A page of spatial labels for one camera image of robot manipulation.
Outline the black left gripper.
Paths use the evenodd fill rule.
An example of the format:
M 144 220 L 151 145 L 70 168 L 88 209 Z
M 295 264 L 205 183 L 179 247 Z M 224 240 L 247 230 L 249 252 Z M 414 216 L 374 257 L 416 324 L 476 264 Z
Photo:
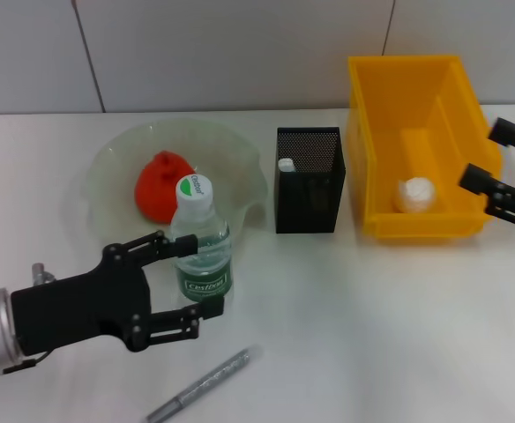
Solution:
M 106 247 L 91 271 L 11 294 L 16 339 L 25 356 L 90 338 L 112 336 L 134 353 L 196 339 L 201 320 L 223 314 L 223 297 L 151 314 L 142 267 L 198 252 L 194 234 L 170 240 L 163 232 Z

